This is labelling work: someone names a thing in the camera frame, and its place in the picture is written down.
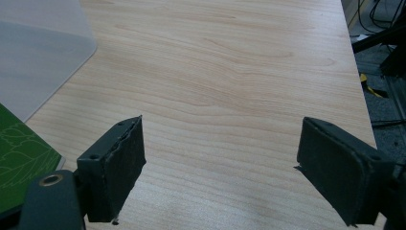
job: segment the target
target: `wood grain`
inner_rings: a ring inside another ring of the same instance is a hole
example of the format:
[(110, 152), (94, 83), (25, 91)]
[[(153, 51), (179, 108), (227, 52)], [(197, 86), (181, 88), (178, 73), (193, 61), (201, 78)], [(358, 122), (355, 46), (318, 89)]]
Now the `wood grain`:
[(339, 0), (81, 4), (98, 51), (28, 125), (74, 170), (143, 114), (147, 158), (89, 229), (347, 229), (293, 168), (304, 116), (374, 145)]

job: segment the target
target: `green book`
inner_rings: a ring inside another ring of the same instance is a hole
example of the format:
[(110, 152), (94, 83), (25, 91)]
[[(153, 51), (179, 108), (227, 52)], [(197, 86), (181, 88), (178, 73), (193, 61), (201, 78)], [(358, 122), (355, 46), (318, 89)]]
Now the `green book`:
[(64, 158), (0, 104), (0, 219), (19, 212), (30, 182)]

